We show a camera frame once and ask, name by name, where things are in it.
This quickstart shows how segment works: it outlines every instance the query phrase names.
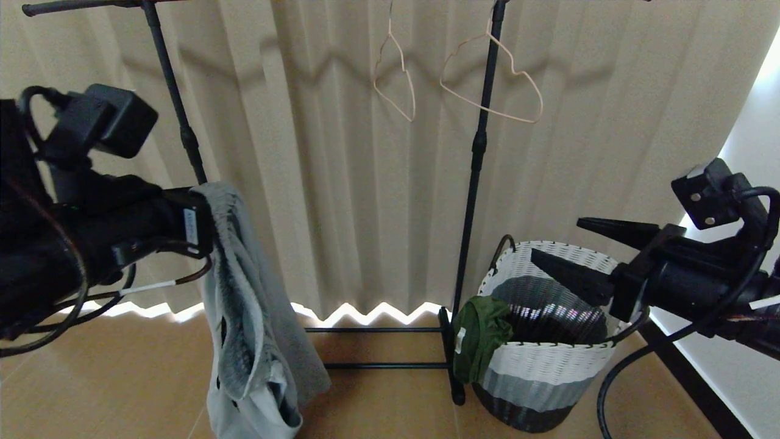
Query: clothes rack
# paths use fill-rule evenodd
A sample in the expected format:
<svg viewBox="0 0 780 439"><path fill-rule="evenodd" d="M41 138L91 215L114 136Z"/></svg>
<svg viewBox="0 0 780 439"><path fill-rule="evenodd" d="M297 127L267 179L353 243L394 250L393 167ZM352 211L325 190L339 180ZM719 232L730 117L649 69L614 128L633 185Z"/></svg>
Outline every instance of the clothes rack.
<svg viewBox="0 0 780 439"><path fill-rule="evenodd" d="M501 28L504 20L506 3L509 0L497 0L493 7L491 35L496 39L501 39ZM186 112L179 92L176 78L173 74L171 60L168 57L168 51L165 47L165 40L160 27L160 20L152 1L116 1L116 0L63 0L49 3L39 3L36 5L23 5L22 10L27 16L36 16L50 12L68 11L73 9L85 9L98 6L120 6L124 8L141 7L147 17L154 47L157 50L160 65L165 75L165 83L168 86L168 92L173 101L176 118L179 121L181 130L182 145L187 152L187 157L193 171L196 174L199 184L206 183L206 173L204 172L203 162L198 151L198 142L187 120ZM482 87L481 104L485 108L490 107L491 95L493 91L493 80L495 77L496 62L498 59L498 45L490 40L490 46L487 50L487 62L485 66L484 83ZM488 146L487 136L488 112L481 109L479 120L477 122L477 132L474 135L471 152L471 174L469 178L469 190L466 200L466 214L463 219L463 235L460 241L460 253L458 258L458 272L455 285L455 295L452 301L452 319L458 315L460 309L460 299L463 293L463 280L466 275L466 261L469 256L469 245L471 241L471 229L473 226L474 208L477 204L477 189L480 182L480 172L485 151ZM438 312L439 326L437 327L348 327L348 328L306 328L310 333L336 333L336 334L376 334L376 333L440 333L441 342L444 348L444 362L340 362L326 363L328 369L447 369L449 374L450 389L452 392L452 401L457 405L462 405L466 401L466 394L463 385L455 379L452 374L452 356L455 350L453 342L452 320L447 315L447 309L442 306Z"/></svg>

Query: curtain fold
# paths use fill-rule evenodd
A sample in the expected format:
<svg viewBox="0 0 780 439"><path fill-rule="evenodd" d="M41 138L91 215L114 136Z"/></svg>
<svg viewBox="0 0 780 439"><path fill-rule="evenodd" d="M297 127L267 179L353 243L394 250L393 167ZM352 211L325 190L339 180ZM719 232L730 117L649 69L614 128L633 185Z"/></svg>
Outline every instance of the curtain fold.
<svg viewBox="0 0 780 439"><path fill-rule="evenodd" d="M34 18L0 2L0 92L33 84L133 89L160 112L131 160L93 153L103 173L162 187L195 183L144 14L105 7ZM450 306L478 109L438 78L458 43L484 32L490 1L396 0L393 33L417 97L408 123L371 86L389 2L158 5L166 44L211 180L247 208L290 298L325 318L344 302L410 312ZM780 22L780 3L515 0L502 41L544 96L535 124L490 116L464 297L476 293L503 234L627 250L574 227L579 216L677 222L669 187L717 155ZM488 41L464 47L445 81L478 100ZM383 92L410 109L399 54L385 46ZM536 96L499 56L491 107L533 115ZM48 111L37 111L44 130ZM199 262L156 255L138 284ZM133 298L174 311L181 286Z"/></svg>

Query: pink wire hanger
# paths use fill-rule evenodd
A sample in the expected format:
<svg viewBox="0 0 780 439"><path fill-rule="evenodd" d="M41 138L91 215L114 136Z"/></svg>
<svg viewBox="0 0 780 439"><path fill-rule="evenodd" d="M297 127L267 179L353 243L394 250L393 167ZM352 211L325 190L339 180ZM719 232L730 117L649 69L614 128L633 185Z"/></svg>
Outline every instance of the pink wire hanger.
<svg viewBox="0 0 780 439"><path fill-rule="evenodd" d="M406 73L406 80L409 82L409 92L412 94L412 116L410 117L407 115L398 105L396 105L395 102L392 101L392 99L388 98L387 95L382 93L381 90L379 90L379 87L377 87L377 68L379 67L379 63L382 62L382 51L385 49L385 45L387 44L388 40L392 40L393 44L398 48L398 52L401 54L401 71ZM398 112L401 113L401 116L403 116L406 120L412 122L414 121L414 116L417 114L417 100L414 97L414 85L412 84L412 77L409 75L409 71L406 70L406 64L404 62L403 58L403 49L401 49L401 45L398 44L398 40L395 39L395 35L392 34L392 2L390 2L390 13L388 17L388 35L385 37L385 40L382 42L382 45L379 46L379 59L377 59L377 62L374 64L374 73L372 75L372 79L374 82L374 90L377 91L377 93L385 99L385 101L390 102L390 105L395 107L395 109L398 110Z"/></svg>
<svg viewBox="0 0 780 439"><path fill-rule="evenodd" d="M458 45L458 47L455 49L455 51L453 53L451 53L451 54L449 54L449 56L447 56L447 59L444 61L444 66L441 68L441 75L439 76L439 85L441 85L441 88L444 88L446 91L449 91L450 93L452 93L453 95L457 96L458 98L461 98L462 100L470 103L471 105L474 105L475 107L477 107L479 109L483 109L483 110L485 110L487 112L491 112L491 113L495 114L496 116L501 116L501 117L505 117L507 119L517 120L519 122L525 122L525 123L536 123L536 122L539 122L539 119L541 119L542 113L544 113L544 100L541 97L541 92L539 91L539 87L537 87L536 83L534 82L534 79L531 78L531 76L528 74L528 72L526 72L525 70L521 70L519 72L515 71L515 58L512 56L512 53L499 40L497 40L493 35L490 34L491 17L492 17L492 15L487 18L487 24L488 25L487 25L487 29L485 30L484 34L480 34L480 35L477 35L476 37L471 37L471 38L463 41L462 43L460 43ZM449 62L449 60L452 59L452 58L455 58L458 55L458 52L460 52L460 48L461 47L463 47L464 45L469 44L471 41L478 40L478 39L483 38L483 37L490 38L495 44L498 45L499 48L501 48L501 50L503 50L504 52L506 52L507 55L509 55L510 66L512 68L512 75L514 75L514 76L523 75L526 78L528 78L528 81L531 82L532 86L534 86L534 91L536 91L536 94L537 94L537 96L539 98L539 113L533 119L523 119L522 117L512 116L511 114L506 114L506 113L503 113L503 112L495 111L493 109L489 109L487 107L483 107L482 105L477 104L476 102L472 101L471 99L468 99L468 98L463 97L462 95L459 95L458 93L453 91L451 88L449 88L446 85L444 85L444 72L447 70L447 63Z"/></svg>

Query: laundry basket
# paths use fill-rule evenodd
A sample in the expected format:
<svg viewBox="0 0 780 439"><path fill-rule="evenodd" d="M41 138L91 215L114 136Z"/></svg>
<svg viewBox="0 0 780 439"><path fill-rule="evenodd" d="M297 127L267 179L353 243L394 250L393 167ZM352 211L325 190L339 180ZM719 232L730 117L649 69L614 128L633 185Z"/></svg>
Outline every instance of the laundry basket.
<svg viewBox="0 0 780 439"><path fill-rule="evenodd" d="M505 242L511 245L501 252ZM530 261L531 249L610 273L607 255L551 241L499 244L479 295L509 304L512 340L496 349L473 388L503 423L541 433L558 426L604 367L620 339L620 320L588 305Z"/></svg>

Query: black baseboard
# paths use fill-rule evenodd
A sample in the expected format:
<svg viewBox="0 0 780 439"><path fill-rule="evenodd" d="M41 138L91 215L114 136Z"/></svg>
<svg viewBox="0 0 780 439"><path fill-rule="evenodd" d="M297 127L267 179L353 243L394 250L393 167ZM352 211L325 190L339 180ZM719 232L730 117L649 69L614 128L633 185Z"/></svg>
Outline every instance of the black baseboard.
<svg viewBox="0 0 780 439"><path fill-rule="evenodd" d="M652 320L648 320L642 325L639 333L648 344L660 341L665 337L661 328ZM712 387L704 381L704 378L675 345L665 344L664 347L656 351L656 354L699 406L701 412L709 419L721 437L724 439L752 438L745 426L734 416L734 413L715 394Z"/></svg>

